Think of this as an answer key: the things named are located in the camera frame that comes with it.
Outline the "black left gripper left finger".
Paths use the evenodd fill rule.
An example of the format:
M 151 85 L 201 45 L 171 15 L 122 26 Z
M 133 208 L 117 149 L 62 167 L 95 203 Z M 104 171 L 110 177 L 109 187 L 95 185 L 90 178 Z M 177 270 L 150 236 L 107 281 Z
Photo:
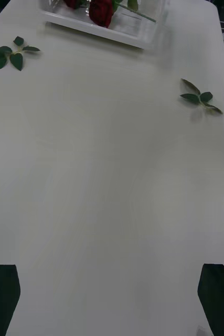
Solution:
M 15 265 L 0 265 L 0 335 L 6 335 L 20 298 L 20 283 Z

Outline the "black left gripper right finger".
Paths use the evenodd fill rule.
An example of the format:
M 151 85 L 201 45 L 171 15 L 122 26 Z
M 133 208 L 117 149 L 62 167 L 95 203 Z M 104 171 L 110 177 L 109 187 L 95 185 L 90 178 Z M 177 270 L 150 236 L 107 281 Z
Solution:
M 213 335 L 224 335 L 224 265 L 204 264 L 198 297 Z

